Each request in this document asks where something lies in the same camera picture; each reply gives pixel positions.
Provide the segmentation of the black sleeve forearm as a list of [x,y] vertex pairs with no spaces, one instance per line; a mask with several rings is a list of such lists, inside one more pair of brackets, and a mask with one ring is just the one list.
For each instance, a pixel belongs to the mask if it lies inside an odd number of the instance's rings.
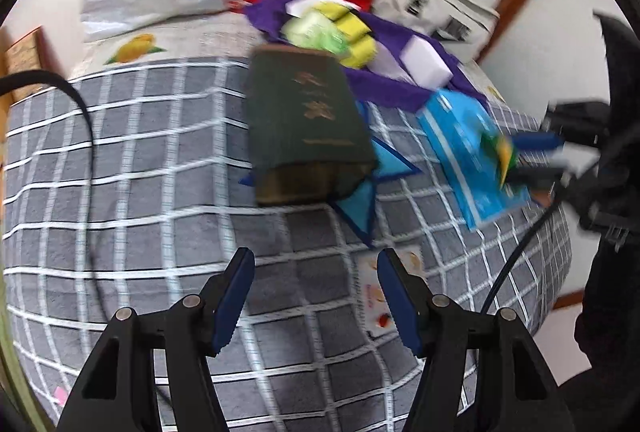
[[560,386],[577,431],[639,429],[639,246],[602,240],[574,339],[590,368]]

